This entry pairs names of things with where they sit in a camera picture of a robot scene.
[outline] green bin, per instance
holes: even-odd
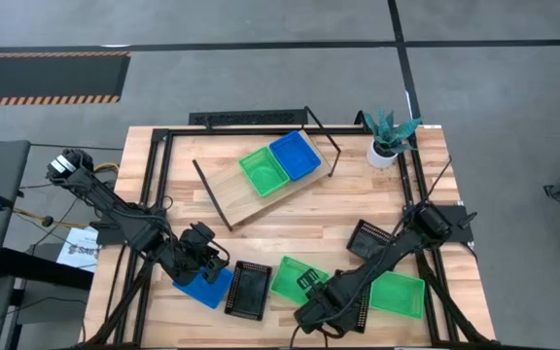
[[[289,182],[289,175],[268,147],[243,157],[239,166],[260,196],[268,196]]]
[[[413,319],[423,318],[425,281],[387,271],[370,285],[370,306]]]
[[[298,285],[298,279],[309,268],[312,268],[319,275],[321,282],[325,282],[330,278],[327,272],[291,257],[283,257],[280,267],[278,267],[278,272],[276,272],[273,282],[271,282],[271,292],[284,298],[289,298],[298,305],[306,304],[308,297],[306,296],[306,291]]]

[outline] concrete floor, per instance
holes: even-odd
[[[398,2],[408,41],[560,39],[560,1]],[[375,0],[0,0],[0,46],[393,38],[387,4]],[[560,348],[560,205],[542,190],[560,176],[560,47],[408,51],[425,123],[443,125],[462,198],[479,213],[475,249],[498,339]],[[0,140],[121,147],[134,124],[306,104],[326,123],[379,106],[407,116],[396,50],[135,52],[120,103],[1,106]],[[32,148],[23,183],[44,183],[58,152]],[[73,199],[50,188],[26,194],[19,206],[55,217]],[[83,205],[70,216],[92,219]],[[41,236],[13,219],[6,246],[24,250]],[[78,333],[78,320],[39,324],[20,348],[70,345]]]

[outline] wooden table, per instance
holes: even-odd
[[[174,126],[172,128],[197,128]],[[124,200],[139,200],[153,127],[134,126],[129,129],[116,193]],[[427,186],[430,187],[448,159],[444,133],[439,126],[419,127],[416,131]],[[342,154],[333,177],[324,177],[309,187],[271,205],[234,227],[230,232],[223,225],[209,195],[194,170],[195,158],[205,173],[221,171],[241,157],[268,144],[277,136],[177,136],[174,140],[166,194],[174,199],[168,220],[178,235],[189,224],[202,221],[216,233],[218,243],[231,254],[230,268],[237,260],[270,265],[275,270],[283,256],[291,256],[327,272],[349,269],[362,261],[345,249],[359,219],[392,230],[401,217],[404,205],[399,168],[395,165],[379,170],[366,162],[366,149],[371,140],[366,135],[334,135]],[[333,160],[335,149],[323,135],[312,136],[322,154]],[[152,192],[157,188],[162,146]],[[408,171],[416,189],[411,157]],[[449,167],[432,193],[438,204],[453,204],[460,199],[452,167]],[[98,259],[94,282],[87,303],[88,336],[103,323],[116,260],[120,247],[104,248]],[[470,253],[458,243],[441,247],[448,287],[453,299],[489,338],[494,331],[483,288]],[[115,305],[120,298],[126,259],[115,292]],[[418,275],[414,256],[403,259],[396,271]],[[146,314],[144,347],[286,347],[296,326],[291,301],[269,293],[261,322],[224,314],[225,304],[210,309],[172,287],[172,281],[159,266],[153,273]],[[447,339],[442,309],[435,298],[440,337]],[[125,340],[132,339],[133,320],[137,310],[133,302],[127,319]],[[370,310],[365,334],[350,332],[330,346],[394,346],[429,345],[427,321],[413,320],[392,313]],[[318,333],[297,333],[295,346],[323,346]]]

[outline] wooden tabletop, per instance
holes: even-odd
[[[173,126],[193,128],[198,126]],[[129,129],[116,193],[124,200],[139,200],[148,150],[151,126]],[[427,186],[438,176],[448,159],[444,133],[439,126],[421,126],[416,131],[418,147]],[[324,177],[246,219],[230,232],[223,225],[209,195],[202,186],[192,159],[196,159],[205,174],[222,171],[239,158],[268,144],[277,136],[178,136],[174,140],[166,194],[174,199],[168,210],[168,220],[174,232],[201,221],[216,233],[216,240],[230,251],[230,268],[242,260],[267,264],[276,271],[284,256],[291,256],[329,273],[350,269],[362,261],[345,249],[359,219],[392,230],[401,217],[404,205],[399,168],[375,169],[367,164],[366,149],[371,140],[367,135],[335,135],[342,150],[332,177]],[[326,136],[314,135],[313,142],[321,153],[333,161],[335,149]],[[157,188],[162,146],[157,152],[153,192]],[[408,154],[414,198],[416,190],[411,157]],[[453,204],[460,199],[452,167],[445,172],[431,195],[438,204]],[[87,303],[85,323],[88,336],[103,323],[105,307],[116,268],[120,247],[101,250],[94,282]],[[441,247],[448,287],[453,299],[476,328],[489,338],[494,331],[487,309],[483,288],[470,253],[458,243]],[[115,305],[120,298],[126,259],[122,260]],[[418,275],[414,256],[403,259],[397,272]],[[436,298],[436,313],[440,337],[446,339],[442,310]],[[286,347],[297,325],[293,312],[298,308],[292,301],[269,293],[261,322],[250,321],[224,313],[225,302],[217,309],[184,295],[172,287],[172,281],[159,266],[153,273],[143,347]],[[129,310],[125,340],[132,339],[136,301]],[[295,346],[323,346],[318,332],[297,333]],[[364,334],[350,332],[330,346],[394,346],[429,345],[427,321],[413,320],[371,309]]]

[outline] blue bin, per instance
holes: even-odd
[[[319,157],[298,131],[291,131],[273,141],[269,149],[293,181],[301,179],[321,165]]]
[[[210,308],[216,308],[220,304],[220,301],[222,301],[228,287],[230,287],[230,283],[232,283],[232,271],[223,268],[220,271],[218,279],[213,284],[209,284],[209,282],[202,277],[203,271],[204,267],[201,267],[200,273],[196,274],[191,283],[187,286],[181,286],[176,282],[172,282],[172,286]]]

